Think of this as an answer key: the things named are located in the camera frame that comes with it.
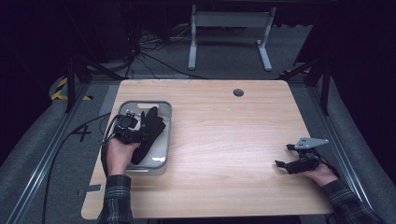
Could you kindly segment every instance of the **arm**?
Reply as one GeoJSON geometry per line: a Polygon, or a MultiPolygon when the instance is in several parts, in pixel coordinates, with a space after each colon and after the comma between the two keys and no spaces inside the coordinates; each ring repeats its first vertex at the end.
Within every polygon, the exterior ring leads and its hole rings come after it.
{"type": "Polygon", "coordinates": [[[317,170],[306,171],[302,174],[323,187],[333,207],[337,223],[385,223],[370,207],[362,203],[326,165],[321,164],[317,170]]]}
{"type": "Polygon", "coordinates": [[[134,223],[131,178],[125,175],[125,170],[139,145],[124,145],[116,138],[109,140],[106,148],[108,178],[103,209],[97,223],[134,223]]]}

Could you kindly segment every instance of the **hand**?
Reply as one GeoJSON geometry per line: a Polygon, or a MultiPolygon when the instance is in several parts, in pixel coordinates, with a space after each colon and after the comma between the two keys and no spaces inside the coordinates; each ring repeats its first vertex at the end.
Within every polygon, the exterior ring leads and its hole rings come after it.
{"type": "Polygon", "coordinates": [[[332,170],[323,163],[320,164],[316,170],[305,171],[301,174],[313,179],[321,187],[338,179],[338,177],[332,172],[332,170]]]}
{"type": "Polygon", "coordinates": [[[107,145],[107,170],[108,175],[125,175],[126,167],[131,162],[134,150],[140,146],[140,143],[125,145],[117,138],[111,138],[107,145]]]}

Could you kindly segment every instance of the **yellow and black hazard tape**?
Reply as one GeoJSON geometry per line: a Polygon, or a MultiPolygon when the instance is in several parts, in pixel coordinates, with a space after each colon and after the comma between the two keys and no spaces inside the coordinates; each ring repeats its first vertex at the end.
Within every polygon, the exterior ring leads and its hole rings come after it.
{"type": "MultiPolygon", "coordinates": [[[[55,90],[55,93],[53,93],[51,99],[52,100],[68,100],[69,98],[67,95],[61,95],[61,91],[64,88],[64,85],[67,83],[67,77],[64,77],[61,82],[59,83],[58,87],[55,90]]],[[[86,95],[83,97],[82,100],[93,100],[93,96],[91,95],[86,95]]]]}

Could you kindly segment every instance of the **desk in background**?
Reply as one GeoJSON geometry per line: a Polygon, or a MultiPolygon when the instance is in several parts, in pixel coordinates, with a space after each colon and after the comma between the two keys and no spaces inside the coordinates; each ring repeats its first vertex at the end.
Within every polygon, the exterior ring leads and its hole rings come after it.
{"type": "MultiPolygon", "coordinates": [[[[167,101],[172,126],[163,175],[131,175],[136,218],[327,214],[310,179],[288,175],[274,160],[295,161],[286,149],[309,136],[284,81],[122,81],[111,118],[128,100],[167,101]],[[244,95],[233,94],[240,89],[244,95]]],[[[105,187],[98,157],[91,185],[105,187]]],[[[96,219],[104,193],[89,193],[81,214],[96,219]]]]}

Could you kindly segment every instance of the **plaid sleeve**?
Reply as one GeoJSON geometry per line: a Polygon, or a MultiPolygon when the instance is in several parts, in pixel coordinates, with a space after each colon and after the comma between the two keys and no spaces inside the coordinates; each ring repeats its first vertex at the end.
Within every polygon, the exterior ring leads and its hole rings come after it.
{"type": "Polygon", "coordinates": [[[337,223],[385,223],[342,180],[335,180],[323,189],[333,207],[337,223]]]}
{"type": "Polygon", "coordinates": [[[131,178],[111,175],[106,181],[103,209],[97,223],[134,223],[131,210],[131,178]]]}

